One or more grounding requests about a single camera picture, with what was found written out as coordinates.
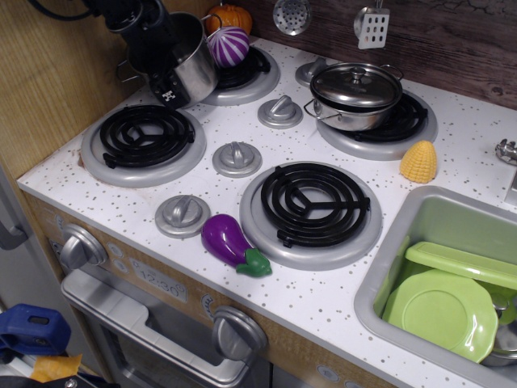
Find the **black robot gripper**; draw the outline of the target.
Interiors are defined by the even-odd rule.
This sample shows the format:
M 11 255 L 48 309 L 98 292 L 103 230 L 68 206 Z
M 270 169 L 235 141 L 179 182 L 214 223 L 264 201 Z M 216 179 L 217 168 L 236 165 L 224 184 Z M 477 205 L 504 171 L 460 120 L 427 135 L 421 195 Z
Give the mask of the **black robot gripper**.
M 184 108 L 190 96 L 174 70 L 178 64 L 178 33 L 160 1 L 108 1 L 95 3 L 107 29 L 122 36 L 129 62 L 149 76 L 155 97 L 170 109 Z

